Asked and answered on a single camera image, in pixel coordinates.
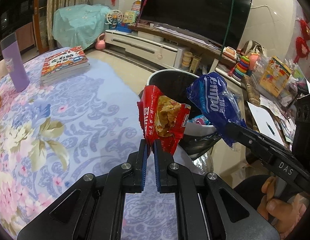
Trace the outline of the person's right hand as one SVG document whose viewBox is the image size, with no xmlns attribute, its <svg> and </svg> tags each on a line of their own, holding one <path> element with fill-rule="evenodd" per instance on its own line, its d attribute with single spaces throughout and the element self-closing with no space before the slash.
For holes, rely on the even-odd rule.
<svg viewBox="0 0 310 240">
<path fill-rule="evenodd" d="M 262 194 L 257 211 L 266 220 L 269 220 L 271 216 L 276 218 L 277 221 L 273 226 L 280 233 L 281 239 L 287 239 L 306 213 L 310 200 L 299 193 L 289 202 L 279 200 L 274 196 L 276 178 L 265 175 L 257 176 L 257 178 L 261 180 L 258 190 Z"/>
</svg>

